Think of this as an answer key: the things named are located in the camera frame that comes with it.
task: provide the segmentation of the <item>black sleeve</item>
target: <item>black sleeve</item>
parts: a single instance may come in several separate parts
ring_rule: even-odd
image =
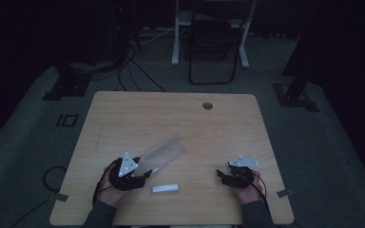
[[[243,228],[276,228],[261,200],[243,204],[241,212]]]
[[[88,213],[83,228],[110,228],[117,208],[96,200],[93,209]]]

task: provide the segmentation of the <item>white eraser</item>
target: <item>white eraser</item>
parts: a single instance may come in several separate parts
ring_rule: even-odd
[[[153,193],[176,192],[179,190],[177,183],[152,187]]]

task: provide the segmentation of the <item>black metal base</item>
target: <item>black metal base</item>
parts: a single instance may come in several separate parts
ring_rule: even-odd
[[[290,85],[287,84],[272,84],[277,94],[280,106],[291,107],[305,107],[308,111],[319,112],[316,103],[312,102],[307,95],[306,91],[303,91],[297,98],[290,98],[286,96],[286,92]]]
[[[57,79],[50,92],[46,92],[43,101],[60,101],[62,97],[83,97],[85,96],[91,74],[73,72],[75,82],[68,86],[63,86],[61,77]]]

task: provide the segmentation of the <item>person's right hand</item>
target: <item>person's right hand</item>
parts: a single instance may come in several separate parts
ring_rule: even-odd
[[[260,173],[254,171],[254,170],[253,170],[253,173],[255,174],[253,184],[260,190],[260,192],[262,192],[262,187],[259,185]],[[237,198],[239,199],[239,202],[241,204],[244,204],[247,202],[261,200],[259,191],[257,191],[257,189],[255,189],[254,186],[250,184],[250,185],[248,185],[248,187],[246,187],[244,189],[232,188],[232,190],[236,194]]]

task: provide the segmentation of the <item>wooden table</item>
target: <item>wooden table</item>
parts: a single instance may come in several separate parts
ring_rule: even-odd
[[[294,220],[288,198],[277,195],[284,185],[253,95],[108,91],[93,99],[60,191],[69,199],[56,201],[50,222],[83,224],[107,165],[125,152],[141,156],[177,132],[186,152],[122,202],[115,224],[241,224],[240,204],[216,175],[239,155],[259,162],[253,169],[266,183],[274,222]],[[172,183],[178,192],[151,192]]]

